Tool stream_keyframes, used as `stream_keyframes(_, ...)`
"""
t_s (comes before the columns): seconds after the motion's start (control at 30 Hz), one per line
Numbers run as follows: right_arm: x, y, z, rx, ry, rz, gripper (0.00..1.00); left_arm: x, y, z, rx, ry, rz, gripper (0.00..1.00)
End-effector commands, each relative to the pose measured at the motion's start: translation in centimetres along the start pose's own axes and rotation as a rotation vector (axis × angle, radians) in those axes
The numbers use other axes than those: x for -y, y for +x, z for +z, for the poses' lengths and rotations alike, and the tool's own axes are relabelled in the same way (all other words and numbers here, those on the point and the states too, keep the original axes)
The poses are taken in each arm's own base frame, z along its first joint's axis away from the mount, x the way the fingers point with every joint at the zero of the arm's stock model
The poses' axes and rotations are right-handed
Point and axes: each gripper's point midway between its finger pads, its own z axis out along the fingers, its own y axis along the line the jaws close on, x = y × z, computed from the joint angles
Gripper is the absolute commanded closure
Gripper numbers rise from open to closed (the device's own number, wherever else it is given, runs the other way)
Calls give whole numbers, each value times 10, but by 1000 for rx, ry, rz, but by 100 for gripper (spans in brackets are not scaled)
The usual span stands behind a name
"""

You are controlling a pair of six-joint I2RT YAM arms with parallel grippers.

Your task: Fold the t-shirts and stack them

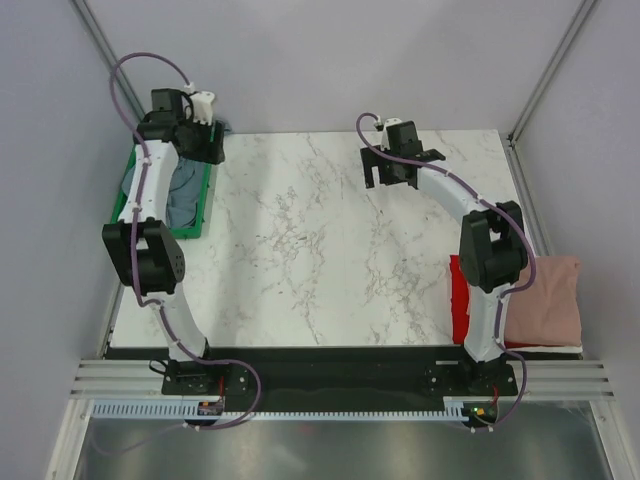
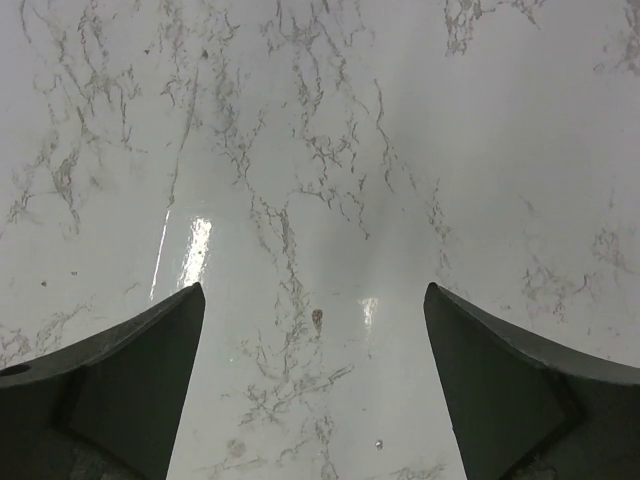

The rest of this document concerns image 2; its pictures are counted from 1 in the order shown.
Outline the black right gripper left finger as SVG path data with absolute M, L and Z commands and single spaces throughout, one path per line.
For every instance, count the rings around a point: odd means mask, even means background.
M 205 313 L 200 284 L 1 371 L 4 479 L 164 479 Z

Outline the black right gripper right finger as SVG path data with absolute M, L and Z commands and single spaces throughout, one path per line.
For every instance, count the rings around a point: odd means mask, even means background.
M 638 478 L 638 368 L 513 325 L 435 283 L 424 315 L 467 478 Z

